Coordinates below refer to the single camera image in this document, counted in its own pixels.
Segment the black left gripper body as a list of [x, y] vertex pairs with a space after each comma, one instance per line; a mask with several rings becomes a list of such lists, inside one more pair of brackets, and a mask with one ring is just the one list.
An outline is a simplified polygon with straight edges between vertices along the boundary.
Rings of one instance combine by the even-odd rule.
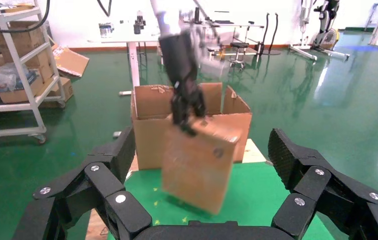
[[159, 43], [174, 94], [182, 97], [200, 97], [202, 91], [197, 84], [198, 63], [190, 32], [161, 36]]

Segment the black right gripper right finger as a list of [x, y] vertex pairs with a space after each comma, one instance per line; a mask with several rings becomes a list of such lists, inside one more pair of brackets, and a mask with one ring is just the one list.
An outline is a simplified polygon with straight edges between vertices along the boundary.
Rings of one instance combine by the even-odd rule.
[[337, 171], [317, 150], [295, 144], [279, 128], [270, 132], [268, 154], [289, 191], [272, 227], [300, 240], [321, 213], [351, 240], [378, 240], [376, 189]]

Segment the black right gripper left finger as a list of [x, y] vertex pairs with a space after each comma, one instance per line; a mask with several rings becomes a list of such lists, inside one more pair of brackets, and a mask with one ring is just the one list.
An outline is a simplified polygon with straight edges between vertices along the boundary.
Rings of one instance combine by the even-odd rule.
[[115, 239], [136, 239], [152, 226], [152, 217], [124, 186], [134, 156], [134, 129], [127, 127], [116, 140], [95, 147], [78, 167], [38, 187], [13, 239], [66, 239], [91, 210]]

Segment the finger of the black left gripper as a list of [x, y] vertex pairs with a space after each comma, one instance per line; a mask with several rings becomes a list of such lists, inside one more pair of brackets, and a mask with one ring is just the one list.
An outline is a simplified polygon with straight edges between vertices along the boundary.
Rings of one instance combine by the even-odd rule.
[[190, 106], [193, 108], [196, 117], [204, 118], [206, 115], [206, 105], [203, 91], [198, 88], [189, 97]]
[[182, 132], [189, 136], [195, 136], [196, 132], [188, 123], [189, 103], [180, 95], [174, 95], [171, 99], [172, 121], [179, 126]]

